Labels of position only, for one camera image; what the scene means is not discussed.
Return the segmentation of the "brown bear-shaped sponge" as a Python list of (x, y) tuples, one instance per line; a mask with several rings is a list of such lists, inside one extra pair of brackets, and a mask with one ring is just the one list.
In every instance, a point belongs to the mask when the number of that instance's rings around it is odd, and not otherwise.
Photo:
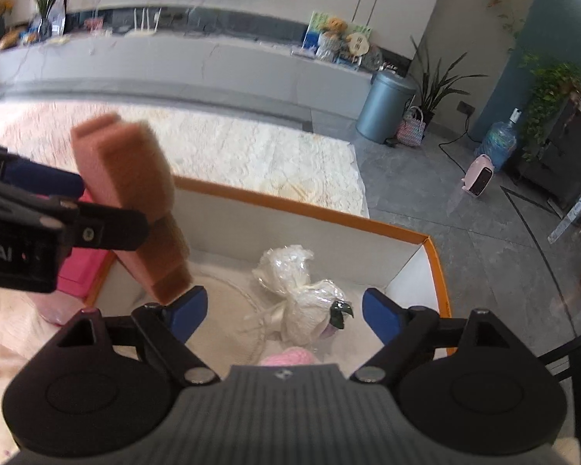
[(173, 175), (150, 126), (111, 112), (73, 127), (71, 146), (92, 200), (146, 215), (149, 236), (116, 253), (122, 265), (162, 305), (187, 292), (189, 247), (172, 214)]

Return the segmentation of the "white paper flower bouquet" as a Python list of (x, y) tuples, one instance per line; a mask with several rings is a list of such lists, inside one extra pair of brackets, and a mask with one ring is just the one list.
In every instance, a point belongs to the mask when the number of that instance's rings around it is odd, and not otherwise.
[(311, 348), (345, 329), (354, 318), (354, 305), (329, 279), (311, 279), (314, 252), (300, 245), (265, 251), (253, 269), (260, 288), (276, 301), (243, 319), (246, 330), (261, 326), (267, 337), (288, 346)]

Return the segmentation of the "pink Wonderlab box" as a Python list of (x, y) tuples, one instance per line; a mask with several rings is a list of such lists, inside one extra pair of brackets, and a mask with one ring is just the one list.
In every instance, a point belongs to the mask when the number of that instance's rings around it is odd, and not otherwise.
[(60, 268), (54, 294), (74, 297), (91, 307), (115, 260), (107, 250), (74, 248)]

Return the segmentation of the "pink plush item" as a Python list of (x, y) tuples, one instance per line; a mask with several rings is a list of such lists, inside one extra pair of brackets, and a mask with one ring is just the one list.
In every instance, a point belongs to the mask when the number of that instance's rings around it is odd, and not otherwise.
[(259, 362), (259, 366), (297, 366), (314, 365), (319, 361), (315, 355), (306, 348), (292, 346), (281, 353), (269, 355)]

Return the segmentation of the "orange cardboard box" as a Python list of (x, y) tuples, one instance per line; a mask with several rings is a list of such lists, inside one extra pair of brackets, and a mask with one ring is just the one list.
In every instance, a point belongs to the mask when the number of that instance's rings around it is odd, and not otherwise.
[(351, 373), (382, 346), (363, 316), (371, 288), (402, 307), (450, 313), (426, 234), (194, 179), (87, 186), (97, 202), (155, 221), (143, 250), (120, 255), (100, 311), (127, 315), (204, 287), (208, 315), (187, 344), (220, 374), (291, 346)]

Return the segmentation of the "small pink heater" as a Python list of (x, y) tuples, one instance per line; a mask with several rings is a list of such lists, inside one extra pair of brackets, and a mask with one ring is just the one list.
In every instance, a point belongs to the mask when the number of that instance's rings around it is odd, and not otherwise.
[(467, 169), (462, 179), (462, 189), (474, 197), (479, 197), (493, 178), (494, 167), (490, 157), (479, 155)]

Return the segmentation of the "white wifi router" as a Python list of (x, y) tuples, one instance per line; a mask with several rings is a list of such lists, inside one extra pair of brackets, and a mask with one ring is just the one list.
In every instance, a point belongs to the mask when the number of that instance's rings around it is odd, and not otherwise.
[(162, 8), (151, 13), (150, 7), (133, 10), (133, 26), (125, 33), (125, 37), (152, 37), (157, 34)]

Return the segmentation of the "lace tablecloth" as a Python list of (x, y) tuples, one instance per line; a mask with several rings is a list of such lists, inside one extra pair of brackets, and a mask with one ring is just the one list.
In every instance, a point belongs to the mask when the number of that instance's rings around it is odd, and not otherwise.
[[(356, 151), (340, 139), (245, 117), (84, 101), (0, 103), (0, 145), (55, 168), (76, 169), (69, 131), (102, 114), (149, 124), (173, 174), (366, 216)], [(73, 314), (91, 305), (113, 267), (96, 265), (81, 292), (0, 290), (0, 464), (17, 449), (2, 416), (8, 383)]]

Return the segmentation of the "blue water jug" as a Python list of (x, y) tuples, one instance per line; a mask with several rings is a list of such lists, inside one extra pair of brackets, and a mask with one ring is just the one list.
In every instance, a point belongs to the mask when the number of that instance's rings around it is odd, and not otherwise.
[(477, 155), (485, 155), (489, 158), (495, 172), (502, 169), (517, 147), (515, 125), (521, 113), (522, 111), (514, 108), (507, 122), (493, 123), (476, 150)]

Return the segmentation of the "woven pink basket bag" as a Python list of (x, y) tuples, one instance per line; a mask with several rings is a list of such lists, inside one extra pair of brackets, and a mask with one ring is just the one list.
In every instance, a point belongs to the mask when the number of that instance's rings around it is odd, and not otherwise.
[(425, 127), (423, 111), (417, 106), (410, 106), (403, 115), (395, 137), (399, 143), (407, 147), (420, 147)]

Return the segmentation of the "blue metal trash bin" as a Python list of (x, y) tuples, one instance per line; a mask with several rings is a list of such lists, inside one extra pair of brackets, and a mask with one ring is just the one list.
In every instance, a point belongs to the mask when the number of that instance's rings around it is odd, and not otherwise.
[(393, 138), (403, 115), (413, 103), (416, 89), (415, 81), (390, 69), (376, 72), (356, 124), (361, 136), (378, 144)]

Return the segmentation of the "potted green floor plant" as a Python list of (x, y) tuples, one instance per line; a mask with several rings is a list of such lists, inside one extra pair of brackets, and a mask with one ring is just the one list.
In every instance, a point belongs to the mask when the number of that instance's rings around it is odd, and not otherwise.
[(407, 77), (418, 89), (416, 102), (422, 112), (424, 123), (428, 125), (440, 105), (447, 96), (469, 96), (468, 90), (460, 89), (457, 84), (470, 79), (484, 79), (487, 74), (458, 74), (456, 68), (467, 57), (462, 53), (449, 65), (443, 64), (443, 59), (432, 63), (426, 44), (419, 44), (410, 38), (414, 49), (414, 57), (407, 71)]

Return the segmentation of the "teddy bear on console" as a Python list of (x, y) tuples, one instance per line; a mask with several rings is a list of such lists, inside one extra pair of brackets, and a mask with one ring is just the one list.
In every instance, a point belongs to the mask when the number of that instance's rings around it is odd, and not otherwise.
[(320, 56), (334, 55), (340, 49), (341, 40), (346, 30), (347, 23), (344, 20), (338, 17), (329, 17), (321, 29), (318, 54)]

